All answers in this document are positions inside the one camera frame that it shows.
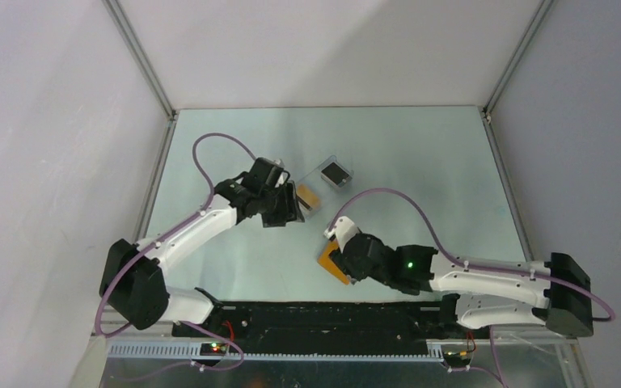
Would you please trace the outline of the orange leather card holder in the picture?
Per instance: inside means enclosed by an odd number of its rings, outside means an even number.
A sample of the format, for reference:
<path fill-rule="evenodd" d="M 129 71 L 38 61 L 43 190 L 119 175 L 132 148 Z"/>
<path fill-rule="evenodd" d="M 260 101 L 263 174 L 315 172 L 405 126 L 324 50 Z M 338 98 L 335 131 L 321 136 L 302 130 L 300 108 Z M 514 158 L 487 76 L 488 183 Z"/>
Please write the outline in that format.
<path fill-rule="evenodd" d="M 349 278 L 339 269 L 332 260 L 332 253 L 339 250 L 339 244 L 336 240 L 328 240 L 324 249 L 321 251 L 317 263 L 329 274 L 334 276 L 343 285 L 349 285 Z"/>

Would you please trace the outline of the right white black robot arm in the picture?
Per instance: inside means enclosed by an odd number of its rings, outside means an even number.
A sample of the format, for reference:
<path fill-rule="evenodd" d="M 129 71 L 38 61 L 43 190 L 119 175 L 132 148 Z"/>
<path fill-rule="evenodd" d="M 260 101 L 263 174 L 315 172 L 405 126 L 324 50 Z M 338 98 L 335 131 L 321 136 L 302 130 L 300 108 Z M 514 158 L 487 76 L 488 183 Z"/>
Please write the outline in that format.
<path fill-rule="evenodd" d="M 450 262 L 438 249 L 392 248 L 361 231 L 333 237 L 321 264 L 345 284 L 367 278 L 401 293 L 440 293 L 437 325 L 458 338 L 468 329 L 503 325 L 545 327 L 567 337 L 594 333 L 590 280 L 574 260 L 554 254 L 549 262 L 482 270 L 481 259 Z"/>

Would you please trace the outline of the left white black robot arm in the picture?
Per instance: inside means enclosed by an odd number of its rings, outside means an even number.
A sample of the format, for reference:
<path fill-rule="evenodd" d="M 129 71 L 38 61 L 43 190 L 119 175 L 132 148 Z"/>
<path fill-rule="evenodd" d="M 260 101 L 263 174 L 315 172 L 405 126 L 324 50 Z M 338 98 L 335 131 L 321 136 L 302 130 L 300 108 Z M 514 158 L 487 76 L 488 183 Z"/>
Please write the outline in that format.
<path fill-rule="evenodd" d="M 110 306 L 135 329 L 160 321 L 189 322 L 203 336 L 214 336 L 223 315 L 206 291 L 169 287 L 166 278 L 212 238 L 258 216 L 263 227 L 302 222 L 296 185 L 281 162 L 256 158 L 249 171 L 212 185 L 193 215 L 155 238 L 120 239 L 108 251 L 99 286 L 99 306 Z"/>

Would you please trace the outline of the clear plastic card tray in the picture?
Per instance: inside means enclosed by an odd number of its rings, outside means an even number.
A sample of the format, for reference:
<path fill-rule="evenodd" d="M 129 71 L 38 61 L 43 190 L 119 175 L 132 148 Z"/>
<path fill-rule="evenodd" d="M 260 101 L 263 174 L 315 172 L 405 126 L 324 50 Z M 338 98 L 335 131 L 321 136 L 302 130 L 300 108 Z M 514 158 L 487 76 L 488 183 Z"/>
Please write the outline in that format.
<path fill-rule="evenodd" d="M 352 176 L 351 181 L 345 184 L 342 188 L 338 188 L 330 184 L 321 176 L 321 170 L 330 162 L 338 163 Z M 344 191 L 347 191 L 351 185 L 351 182 L 353 181 L 353 176 L 354 176 L 354 171 L 346 167 L 343 163 L 339 162 L 335 155 L 332 155 L 329 158 L 327 158 L 325 161 L 321 162 L 314 170 L 312 170 L 311 172 L 306 174 L 302 179 L 300 179 L 300 181 L 295 184 L 296 187 L 299 184 L 307 185 L 318 195 L 318 197 L 322 201 L 322 205 L 313 212 L 306 211 L 300 205 L 300 209 L 302 210 L 304 218 L 308 219 L 308 218 L 313 217 L 319 210 L 322 209 L 324 205 L 329 205 L 332 201 L 334 201 L 334 199 L 336 199 L 339 196 L 339 194 L 341 194 Z"/>

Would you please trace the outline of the black credit card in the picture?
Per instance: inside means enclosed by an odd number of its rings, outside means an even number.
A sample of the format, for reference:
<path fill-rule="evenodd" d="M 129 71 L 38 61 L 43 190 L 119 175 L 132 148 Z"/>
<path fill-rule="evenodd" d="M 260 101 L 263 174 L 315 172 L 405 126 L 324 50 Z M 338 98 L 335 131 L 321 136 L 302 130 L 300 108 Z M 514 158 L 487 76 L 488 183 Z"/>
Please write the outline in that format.
<path fill-rule="evenodd" d="M 352 176 L 336 162 L 328 163 L 322 170 L 321 176 L 330 184 L 342 188 L 351 181 Z"/>

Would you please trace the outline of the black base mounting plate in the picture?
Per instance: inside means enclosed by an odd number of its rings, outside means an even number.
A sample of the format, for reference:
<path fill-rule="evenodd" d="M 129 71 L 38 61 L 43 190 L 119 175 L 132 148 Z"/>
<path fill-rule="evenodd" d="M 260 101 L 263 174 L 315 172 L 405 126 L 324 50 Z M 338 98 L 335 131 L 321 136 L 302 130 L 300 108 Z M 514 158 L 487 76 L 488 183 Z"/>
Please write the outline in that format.
<path fill-rule="evenodd" d="M 201 326 L 250 353 L 414 355 L 469 333 L 439 302 L 221 302 Z"/>

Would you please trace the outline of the left controller circuit board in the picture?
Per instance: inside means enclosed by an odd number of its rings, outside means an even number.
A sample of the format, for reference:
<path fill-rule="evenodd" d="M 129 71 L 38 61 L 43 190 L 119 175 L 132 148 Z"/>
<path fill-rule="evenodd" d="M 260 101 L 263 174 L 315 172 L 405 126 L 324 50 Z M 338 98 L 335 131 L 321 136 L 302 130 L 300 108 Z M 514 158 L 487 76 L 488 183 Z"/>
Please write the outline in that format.
<path fill-rule="evenodd" d="M 222 357 L 227 356 L 229 352 L 229 345 L 226 343 L 208 342 L 201 343 L 199 348 L 200 357 Z"/>

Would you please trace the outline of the left aluminium frame rail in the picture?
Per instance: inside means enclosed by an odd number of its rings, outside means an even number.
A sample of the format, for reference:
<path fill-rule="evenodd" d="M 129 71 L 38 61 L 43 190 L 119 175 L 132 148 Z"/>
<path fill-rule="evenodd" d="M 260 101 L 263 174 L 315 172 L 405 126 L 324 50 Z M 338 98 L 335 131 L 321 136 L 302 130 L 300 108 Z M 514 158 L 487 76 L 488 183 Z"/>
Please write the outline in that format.
<path fill-rule="evenodd" d="M 177 113 L 164 86 L 162 85 L 148 53 L 143 47 L 141 39 L 126 12 L 122 1 L 103 0 L 102 3 L 109 14 L 111 21 L 115 24 L 120 38 L 123 40 L 125 47 L 135 63 L 135 67 L 141 74 L 150 93 L 154 96 L 155 101 L 158 103 L 164 119 L 164 125 L 159 130 L 160 137 L 158 142 L 158 151 L 150 170 L 148 188 L 146 189 L 146 194 L 144 195 L 141 211 L 137 220 L 137 226 L 133 233 L 133 237 L 135 239 L 139 239 L 144 238 L 149 229 L 160 180 L 163 177 L 171 141 L 174 136 L 175 117 L 177 116 Z"/>

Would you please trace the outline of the aluminium frame rail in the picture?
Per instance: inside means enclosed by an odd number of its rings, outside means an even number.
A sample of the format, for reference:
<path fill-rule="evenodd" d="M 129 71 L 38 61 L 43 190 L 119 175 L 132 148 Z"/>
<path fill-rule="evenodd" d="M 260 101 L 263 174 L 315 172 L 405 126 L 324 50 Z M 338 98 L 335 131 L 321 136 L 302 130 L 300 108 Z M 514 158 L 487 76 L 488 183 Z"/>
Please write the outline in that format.
<path fill-rule="evenodd" d="M 518 68 L 523 62 L 526 54 L 529 52 L 536 36 L 541 31 L 543 25 L 550 17 L 552 9 L 556 1 L 542 0 L 535 8 L 530 21 L 524 28 L 520 39 L 518 40 L 509 59 L 505 63 L 501 76 L 497 79 L 492 92 L 484 105 L 479 106 L 479 115 L 484 125 L 486 137 L 492 156 L 496 165 L 496 171 L 501 180 L 504 189 L 505 199 L 509 205 L 513 225 L 517 233 L 517 237 L 522 248 L 522 254 L 525 261 L 533 261 L 535 259 L 533 241 L 528 235 L 525 220 L 523 219 L 521 204 L 513 186 L 513 178 L 509 172 L 508 164 L 505 161 L 504 151 L 499 142 L 499 136 L 495 129 L 495 120 L 497 107 L 502 100 L 505 91 L 517 73 Z"/>
<path fill-rule="evenodd" d="M 160 137 L 158 142 L 158 151 L 150 170 L 148 188 L 146 189 L 146 194 L 144 195 L 141 211 L 137 220 L 137 226 L 133 233 L 133 237 L 135 239 L 139 239 L 144 238 L 149 229 L 160 180 L 163 177 L 171 141 L 174 136 L 175 117 L 177 116 L 177 113 L 164 86 L 162 85 L 148 53 L 143 47 L 141 39 L 126 12 L 122 1 L 103 0 L 102 3 L 109 14 L 111 21 L 115 24 L 120 38 L 123 40 L 125 47 L 135 63 L 135 67 L 141 74 L 150 93 L 154 96 L 155 101 L 158 103 L 164 119 L 164 125 L 159 130 Z"/>

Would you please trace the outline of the right aluminium frame rail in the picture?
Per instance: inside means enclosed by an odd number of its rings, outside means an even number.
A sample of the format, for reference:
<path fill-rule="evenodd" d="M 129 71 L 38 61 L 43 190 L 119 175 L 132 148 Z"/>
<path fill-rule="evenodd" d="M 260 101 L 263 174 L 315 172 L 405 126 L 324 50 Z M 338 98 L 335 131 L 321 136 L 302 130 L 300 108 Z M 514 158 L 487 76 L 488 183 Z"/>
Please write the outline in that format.
<path fill-rule="evenodd" d="M 501 76 L 497 79 L 492 92 L 484 105 L 479 106 L 479 115 L 484 125 L 486 137 L 492 156 L 496 165 L 496 171 L 501 180 L 504 189 L 505 199 L 509 205 L 513 225 L 517 233 L 517 237 L 522 248 L 522 254 L 525 261 L 533 261 L 535 259 L 533 241 L 528 235 L 525 220 L 523 219 L 521 204 L 513 186 L 513 178 L 509 172 L 508 164 L 505 161 L 504 151 L 499 142 L 499 136 L 495 129 L 495 120 L 497 107 L 502 100 L 505 91 L 517 73 L 518 68 L 523 62 L 526 54 L 529 52 L 536 36 L 541 31 L 543 25 L 550 17 L 552 9 L 556 1 L 542 0 L 535 8 L 530 21 L 524 28 L 520 39 L 518 40 L 509 59 L 505 63 Z"/>

